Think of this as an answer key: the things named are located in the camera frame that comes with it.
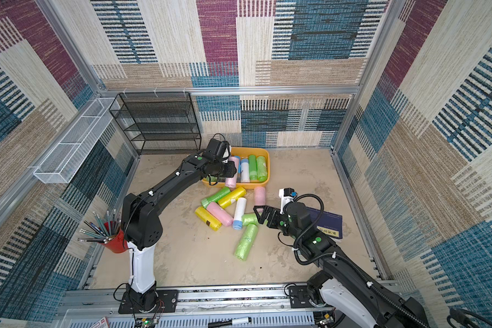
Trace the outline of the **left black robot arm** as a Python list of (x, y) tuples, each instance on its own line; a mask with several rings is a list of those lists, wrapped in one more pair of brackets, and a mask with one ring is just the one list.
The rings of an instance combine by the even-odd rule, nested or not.
[(232, 178), (237, 169), (230, 158), (230, 143), (213, 138), (205, 149), (184, 158), (176, 170), (154, 187), (124, 197), (121, 228), (130, 251), (130, 278), (119, 314), (155, 313), (159, 309), (154, 276), (154, 250), (163, 234), (159, 216), (177, 196), (202, 179)]

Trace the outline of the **thin dark green roll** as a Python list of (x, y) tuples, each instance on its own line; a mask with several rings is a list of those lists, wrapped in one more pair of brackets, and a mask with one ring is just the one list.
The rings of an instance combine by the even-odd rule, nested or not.
[(249, 175), (250, 175), (250, 181), (254, 182), (258, 180), (258, 169), (257, 169), (257, 161), (256, 161), (256, 155), (250, 154), (248, 157), (249, 161)]

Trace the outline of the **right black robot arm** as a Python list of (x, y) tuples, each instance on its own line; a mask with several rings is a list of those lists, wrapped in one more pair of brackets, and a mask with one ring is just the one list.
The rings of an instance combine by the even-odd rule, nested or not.
[(312, 305), (334, 307), (361, 327), (429, 326), (418, 301), (388, 290), (317, 228), (323, 208), (310, 210), (301, 202), (289, 202), (283, 209), (254, 206), (254, 213), (259, 224), (292, 237), (292, 250), (300, 265), (320, 269), (307, 282)]

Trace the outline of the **light green roll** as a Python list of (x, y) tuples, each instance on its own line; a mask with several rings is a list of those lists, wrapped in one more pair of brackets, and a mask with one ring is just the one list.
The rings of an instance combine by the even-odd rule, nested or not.
[(258, 217), (255, 213), (246, 213), (242, 216), (243, 227), (258, 225)]
[(235, 257), (241, 261), (246, 261), (254, 241), (258, 234), (258, 226), (255, 224), (248, 225), (241, 237), (235, 250)]
[(258, 181), (263, 183), (268, 178), (267, 159), (264, 156), (256, 157)]

